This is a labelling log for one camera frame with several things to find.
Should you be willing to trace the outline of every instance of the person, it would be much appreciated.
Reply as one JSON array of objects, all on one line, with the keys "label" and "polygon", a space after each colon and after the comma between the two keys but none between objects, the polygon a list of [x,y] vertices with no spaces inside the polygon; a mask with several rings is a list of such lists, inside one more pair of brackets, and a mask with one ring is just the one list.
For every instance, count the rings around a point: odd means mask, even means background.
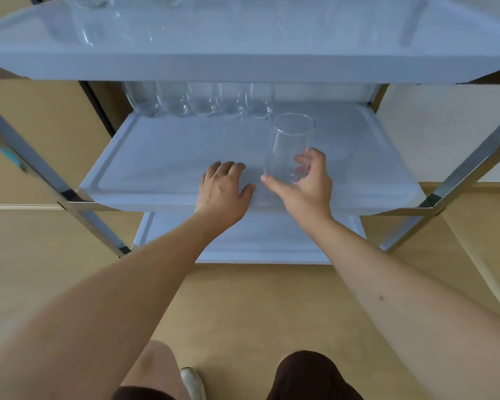
[{"label": "person", "polygon": [[[324,154],[310,149],[296,160],[308,171],[301,181],[262,182],[407,369],[435,398],[499,400],[500,317],[336,222]],[[10,336],[0,346],[0,400],[204,400],[198,374],[180,371],[170,348],[149,340],[200,253],[245,215],[255,187],[239,193],[244,168],[214,163],[190,218],[64,292]],[[281,361],[268,399],[301,398],[361,396],[327,357],[300,351]]]}]

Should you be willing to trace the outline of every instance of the black pants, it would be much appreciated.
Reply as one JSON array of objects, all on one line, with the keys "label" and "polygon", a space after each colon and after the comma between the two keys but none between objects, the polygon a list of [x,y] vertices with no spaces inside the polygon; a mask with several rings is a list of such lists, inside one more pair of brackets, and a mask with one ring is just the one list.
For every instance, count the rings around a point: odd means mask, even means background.
[{"label": "black pants", "polygon": [[[123,386],[112,400],[174,400],[172,396],[144,387]],[[281,361],[267,400],[363,400],[341,376],[328,357],[298,351]]]}]

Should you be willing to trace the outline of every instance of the white shoe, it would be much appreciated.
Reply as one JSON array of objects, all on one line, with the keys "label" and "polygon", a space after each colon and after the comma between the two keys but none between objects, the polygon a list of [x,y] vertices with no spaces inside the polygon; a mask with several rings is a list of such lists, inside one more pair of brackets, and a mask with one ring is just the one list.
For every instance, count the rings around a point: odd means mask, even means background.
[{"label": "white shoe", "polygon": [[206,400],[206,389],[200,375],[191,367],[185,367],[180,371],[183,385],[191,396],[191,400]]}]

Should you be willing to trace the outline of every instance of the person's left arm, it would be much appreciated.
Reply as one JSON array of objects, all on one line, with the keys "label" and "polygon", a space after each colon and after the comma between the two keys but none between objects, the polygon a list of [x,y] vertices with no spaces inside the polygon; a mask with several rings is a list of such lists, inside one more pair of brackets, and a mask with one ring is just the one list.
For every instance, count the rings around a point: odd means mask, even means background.
[{"label": "person's left arm", "polygon": [[244,164],[216,162],[193,216],[58,296],[0,346],[0,400],[110,398],[206,246],[246,213]]}]

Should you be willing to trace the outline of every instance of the shelf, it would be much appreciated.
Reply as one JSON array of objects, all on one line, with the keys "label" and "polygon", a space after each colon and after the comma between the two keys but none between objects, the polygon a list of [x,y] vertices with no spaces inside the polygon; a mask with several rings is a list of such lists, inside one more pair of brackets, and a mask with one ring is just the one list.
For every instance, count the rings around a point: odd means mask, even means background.
[{"label": "shelf", "polygon": [[500,21],[449,0],[52,0],[0,19],[0,67],[39,80],[455,84],[500,70]]},{"label": "shelf", "polygon": [[[167,233],[192,214],[192,207],[146,213],[134,246],[142,246]],[[365,237],[359,216],[335,215],[335,219]],[[320,248],[286,213],[247,213],[209,244],[197,262],[329,264]]]},{"label": "shelf", "polygon": [[[374,214],[417,206],[426,196],[409,173],[373,111],[353,103],[283,103],[316,122],[313,147],[327,155],[334,181],[332,206],[342,213]],[[124,211],[156,212],[194,205],[206,168],[217,160],[246,164],[240,187],[257,189],[252,211],[283,212],[260,182],[272,135],[270,122],[253,117],[131,114],[80,188],[94,201]]]}]

